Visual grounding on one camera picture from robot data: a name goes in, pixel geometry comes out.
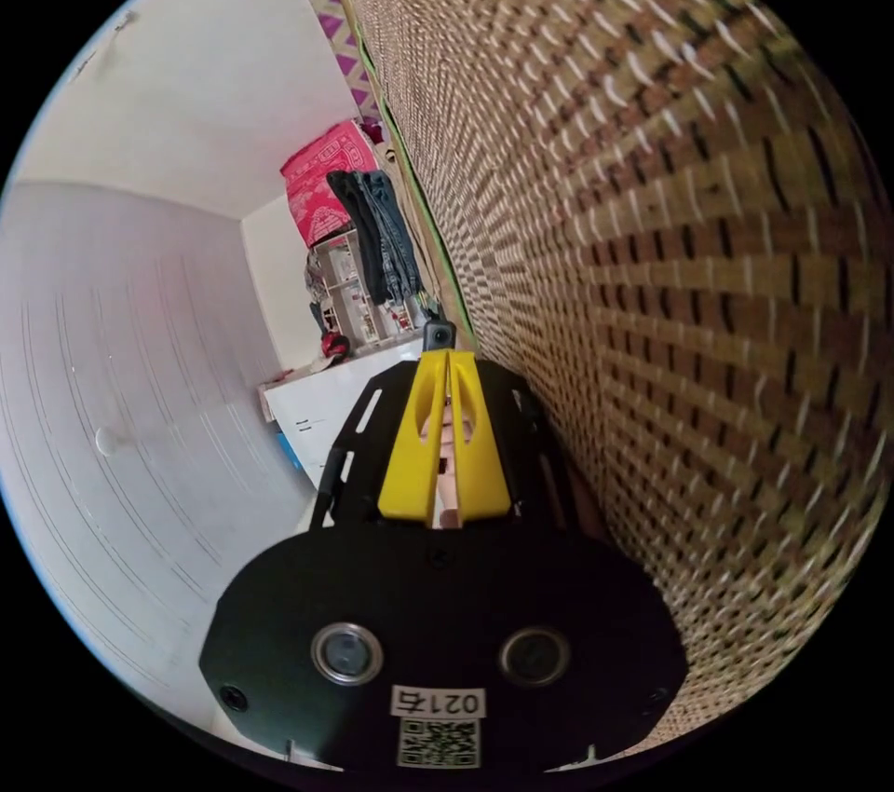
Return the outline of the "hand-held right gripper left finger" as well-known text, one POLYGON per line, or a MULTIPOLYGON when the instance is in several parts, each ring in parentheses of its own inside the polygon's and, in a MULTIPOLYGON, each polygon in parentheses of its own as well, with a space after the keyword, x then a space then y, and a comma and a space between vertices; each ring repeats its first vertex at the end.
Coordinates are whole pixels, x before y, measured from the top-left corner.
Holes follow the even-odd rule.
POLYGON ((425 351, 417 363, 377 501, 387 520, 434 517, 447 369, 445 349, 425 351))

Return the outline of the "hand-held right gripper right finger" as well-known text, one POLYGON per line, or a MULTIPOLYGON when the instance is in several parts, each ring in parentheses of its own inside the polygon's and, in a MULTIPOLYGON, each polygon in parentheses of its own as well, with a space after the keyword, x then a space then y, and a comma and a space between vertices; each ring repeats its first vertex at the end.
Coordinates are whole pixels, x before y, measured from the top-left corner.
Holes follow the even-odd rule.
POLYGON ((454 423, 454 479, 461 521, 504 519, 511 509, 475 356, 448 354, 454 423))

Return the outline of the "person's left hand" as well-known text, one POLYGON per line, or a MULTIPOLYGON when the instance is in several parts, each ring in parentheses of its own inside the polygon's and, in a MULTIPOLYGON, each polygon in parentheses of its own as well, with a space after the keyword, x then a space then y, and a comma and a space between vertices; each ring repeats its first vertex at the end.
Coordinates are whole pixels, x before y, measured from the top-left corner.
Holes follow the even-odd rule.
POLYGON ((440 456, 437 478, 437 495, 440 503, 438 525, 443 530, 461 527, 455 469, 455 423, 452 404, 445 399, 440 425, 440 456))

